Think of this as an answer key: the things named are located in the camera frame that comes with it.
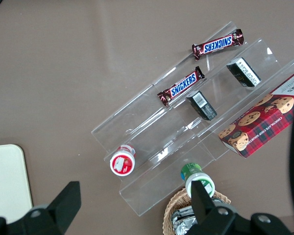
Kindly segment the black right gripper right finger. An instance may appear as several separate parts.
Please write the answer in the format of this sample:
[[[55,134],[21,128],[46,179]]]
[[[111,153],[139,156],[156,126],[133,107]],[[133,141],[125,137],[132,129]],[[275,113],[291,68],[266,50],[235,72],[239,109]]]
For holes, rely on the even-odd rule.
[[[197,220],[188,235],[231,235],[236,214],[224,206],[216,206],[200,181],[192,181],[192,208]]]

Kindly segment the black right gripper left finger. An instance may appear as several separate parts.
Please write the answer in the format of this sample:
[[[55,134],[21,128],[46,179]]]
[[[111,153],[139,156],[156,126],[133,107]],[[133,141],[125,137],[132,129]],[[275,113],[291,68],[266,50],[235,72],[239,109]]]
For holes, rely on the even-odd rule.
[[[81,208],[80,182],[71,181],[46,208],[35,208],[7,226],[8,235],[63,235]]]

